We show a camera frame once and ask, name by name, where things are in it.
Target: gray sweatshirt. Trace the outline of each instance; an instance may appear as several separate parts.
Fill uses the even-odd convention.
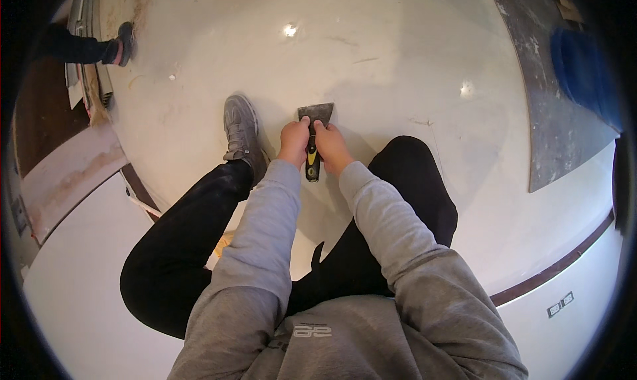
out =
[[[270,163],[190,313],[169,379],[528,376],[464,260],[359,161],[339,187],[395,298],[341,297],[283,319],[300,187],[298,169]]]

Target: glossy floor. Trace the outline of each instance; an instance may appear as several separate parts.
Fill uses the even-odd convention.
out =
[[[138,54],[109,68],[112,116],[162,210],[223,162],[234,91],[251,98],[271,157],[297,107],[328,101],[364,163],[395,136],[425,141],[458,207],[452,247],[490,294],[553,264],[611,207],[613,146],[528,193],[524,84],[493,0],[101,0],[103,37],[131,19]],[[294,279],[351,218],[331,176],[303,181],[301,200]]]

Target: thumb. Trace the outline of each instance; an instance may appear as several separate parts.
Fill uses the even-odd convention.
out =
[[[315,120],[314,121],[314,130],[316,130],[317,134],[319,132],[325,131],[325,126],[323,126],[323,122],[320,121],[320,120]]]

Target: electrical outlet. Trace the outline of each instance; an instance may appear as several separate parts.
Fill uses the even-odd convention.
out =
[[[571,301],[573,301],[573,292],[570,291],[566,296],[564,296],[564,298],[561,300],[562,303],[562,307],[565,307],[568,303],[570,303]]]
[[[560,303],[557,303],[556,305],[553,305],[551,308],[548,308],[546,312],[548,312],[548,317],[552,318],[561,309],[562,309],[562,306],[560,305]]]

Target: sleeve cuff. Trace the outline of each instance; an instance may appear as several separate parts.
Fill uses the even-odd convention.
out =
[[[350,205],[350,209],[352,209],[352,203],[356,193],[363,185],[376,178],[377,177],[371,174],[371,171],[360,161],[353,161],[343,169],[341,176],[338,178],[338,186],[345,200]]]
[[[275,159],[267,166],[267,171],[263,181],[274,181],[283,184],[297,196],[301,193],[301,173],[289,161]]]

